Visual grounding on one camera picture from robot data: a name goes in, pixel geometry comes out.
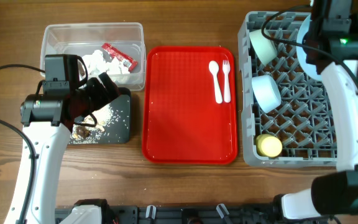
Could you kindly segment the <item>white tissue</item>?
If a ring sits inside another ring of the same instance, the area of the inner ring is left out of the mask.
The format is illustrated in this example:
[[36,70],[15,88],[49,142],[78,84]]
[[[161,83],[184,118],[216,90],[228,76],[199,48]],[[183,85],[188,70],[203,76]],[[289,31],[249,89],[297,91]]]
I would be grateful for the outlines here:
[[129,68],[114,57],[110,62],[104,59],[101,50],[95,50],[90,55],[82,56],[88,75],[99,75],[106,72],[108,75],[130,74]]

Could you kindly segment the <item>red snack wrapper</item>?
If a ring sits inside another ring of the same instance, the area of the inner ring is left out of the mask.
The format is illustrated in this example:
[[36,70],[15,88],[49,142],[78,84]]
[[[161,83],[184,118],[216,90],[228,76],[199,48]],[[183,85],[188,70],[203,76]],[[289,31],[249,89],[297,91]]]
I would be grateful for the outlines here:
[[111,44],[104,43],[101,47],[110,55],[112,59],[116,58],[118,61],[122,62],[123,66],[127,67],[130,72],[136,68],[138,61],[113,47]]

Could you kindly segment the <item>white plastic spoon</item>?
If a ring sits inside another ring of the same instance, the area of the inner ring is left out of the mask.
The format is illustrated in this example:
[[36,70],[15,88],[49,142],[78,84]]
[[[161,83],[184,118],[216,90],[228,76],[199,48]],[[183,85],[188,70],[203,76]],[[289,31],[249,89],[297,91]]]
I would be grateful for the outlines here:
[[212,60],[209,62],[208,68],[213,76],[214,96],[215,96],[216,103],[221,104],[223,102],[223,97],[221,94],[219,81],[218,81],[219,65],[216,61]]

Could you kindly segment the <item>light blue bowl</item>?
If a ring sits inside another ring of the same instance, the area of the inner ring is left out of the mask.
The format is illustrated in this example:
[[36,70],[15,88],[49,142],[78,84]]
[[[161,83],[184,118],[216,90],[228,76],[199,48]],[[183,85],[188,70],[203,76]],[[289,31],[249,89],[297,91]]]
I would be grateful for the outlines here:
[[252,78],[254,96],[264,113],[281,105],[281,94],[275,80],[269,75]]

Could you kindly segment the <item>green bowl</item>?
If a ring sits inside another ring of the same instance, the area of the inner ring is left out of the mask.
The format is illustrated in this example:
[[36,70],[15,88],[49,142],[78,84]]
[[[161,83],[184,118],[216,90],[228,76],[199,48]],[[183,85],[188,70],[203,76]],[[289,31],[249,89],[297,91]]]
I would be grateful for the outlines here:
[[254,30],[249,33],[250,42],[263,65],[268,65],[276,56],[275,44],[264,37],[262,30]]

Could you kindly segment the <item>light blue plate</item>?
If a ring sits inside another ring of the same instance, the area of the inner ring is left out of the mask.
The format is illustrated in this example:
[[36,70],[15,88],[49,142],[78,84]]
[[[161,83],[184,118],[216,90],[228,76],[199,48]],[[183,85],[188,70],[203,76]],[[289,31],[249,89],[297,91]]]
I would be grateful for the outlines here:
[[[309,26],[310,26],[310,21],[311,21],[311,16],[307,16],[306,19],[302,22],[302,25],[300,26],[299,30],[298,30],[298,35],[296,38],[296,42],[298,44],[303,44],[303,39],[305,38],[305,35],[308,33],[309,31]],[[316,71],[316,66],[312,65],[312,64],[308,64],[306,62],[306,52],[302,47],[297,46],[296,47],[296,54],[297,54],[297,59],[299,62],[300,67],[302,68],[302,70],[311,78],[314,79],[316,81],[321,82],[322,81],[322,77],[321,75],[317,74]]]

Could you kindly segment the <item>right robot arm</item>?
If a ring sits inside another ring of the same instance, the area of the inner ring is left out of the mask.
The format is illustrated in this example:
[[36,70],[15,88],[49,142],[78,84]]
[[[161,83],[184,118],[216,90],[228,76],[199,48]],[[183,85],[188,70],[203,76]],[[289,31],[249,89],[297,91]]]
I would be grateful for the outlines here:
[[309,189],[278,196],[281,215],[304,220],[358,215],[358,15],[313,12],[302,23],[296,53],[308,75],[319,75],[331,104],[337,142],[336,172]]

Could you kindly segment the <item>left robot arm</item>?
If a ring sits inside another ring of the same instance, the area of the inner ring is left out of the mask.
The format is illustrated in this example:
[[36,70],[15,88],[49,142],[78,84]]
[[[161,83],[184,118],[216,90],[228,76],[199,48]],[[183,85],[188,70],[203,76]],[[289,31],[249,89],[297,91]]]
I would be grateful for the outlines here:
[[75,120],[120,96],[106,73],[80,77],[78,55],[45,56],[45,78],[21,105],[21,163],[6,223],[54,223],[58,180]]

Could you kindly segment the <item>grey dishwasher rack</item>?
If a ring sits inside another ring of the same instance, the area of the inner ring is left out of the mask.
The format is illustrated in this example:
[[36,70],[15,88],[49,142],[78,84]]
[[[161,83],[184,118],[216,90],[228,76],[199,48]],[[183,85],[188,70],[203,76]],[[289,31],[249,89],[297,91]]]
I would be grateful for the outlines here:
[[[296,58],[296,50],[279,44],[278,56],[262,65],[253,51],[249,33],[261,28],[271,12],[251,11],[238,32],[239,69],[242,73],[241,113],[243,156],[250,166],[335,166],[336,136],[328,94],[320,81],[308,77]],[[271,76],[280,91],[278,108],[265,113],[252,91],[254,77]],[[283,149],[275,158],[261,156],[254,140],[260,134],[279,138]]]

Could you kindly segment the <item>clear plastic bin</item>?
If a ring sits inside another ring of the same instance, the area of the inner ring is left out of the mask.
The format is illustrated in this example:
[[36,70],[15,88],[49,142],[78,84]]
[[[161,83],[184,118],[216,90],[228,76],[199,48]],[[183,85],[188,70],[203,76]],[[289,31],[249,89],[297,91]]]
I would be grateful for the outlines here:
[[142,90],[145,86],[146,52],[143,27],[138,22],[49,25],[44,32],[40,68],[45,68],[46,55],[73,54],[82,57],[95,50],[101,50],[104,59],[110,62],[112,58],[101,47],[104,43],[111,44],[138,61],[130,74],[109,75],[111,80],[117,86],[131,91]]

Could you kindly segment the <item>red serving tray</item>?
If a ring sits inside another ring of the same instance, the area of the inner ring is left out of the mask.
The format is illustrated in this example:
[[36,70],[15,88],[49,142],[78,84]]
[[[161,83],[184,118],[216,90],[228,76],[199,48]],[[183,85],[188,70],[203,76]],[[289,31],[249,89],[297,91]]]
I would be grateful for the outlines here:
[[224,47],[159,46],[147,55],[142,153],[161,164],[230,164],[238,153],[236,74],[230,102],[217,103],[208,65],[227,60]]

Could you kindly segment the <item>pink plastic fork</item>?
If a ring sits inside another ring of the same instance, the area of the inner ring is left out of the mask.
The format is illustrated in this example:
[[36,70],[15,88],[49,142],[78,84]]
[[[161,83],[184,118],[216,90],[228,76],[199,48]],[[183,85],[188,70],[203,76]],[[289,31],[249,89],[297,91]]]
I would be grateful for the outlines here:
[[229,72],[231,71],[230,63],[228,60],[223,60],[223,73],[224,73],[224,101],[231,102],[231,91],[229,85]]

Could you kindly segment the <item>yellow cup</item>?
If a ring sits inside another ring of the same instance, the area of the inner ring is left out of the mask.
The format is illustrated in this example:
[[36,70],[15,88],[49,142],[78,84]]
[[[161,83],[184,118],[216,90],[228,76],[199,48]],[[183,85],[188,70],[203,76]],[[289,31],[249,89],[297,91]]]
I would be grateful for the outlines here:
[[265,157],[277,157],[282,153],[282,142],[270,134],[258,135],[255,139],[257,153]]

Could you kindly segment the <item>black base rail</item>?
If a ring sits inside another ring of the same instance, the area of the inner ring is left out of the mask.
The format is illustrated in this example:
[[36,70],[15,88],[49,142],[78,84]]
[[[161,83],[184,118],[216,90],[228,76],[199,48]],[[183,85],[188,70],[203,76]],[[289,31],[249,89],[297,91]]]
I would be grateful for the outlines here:
[[269,203],[232,207],[101,206],[101,223],[280,223],[280,212]]

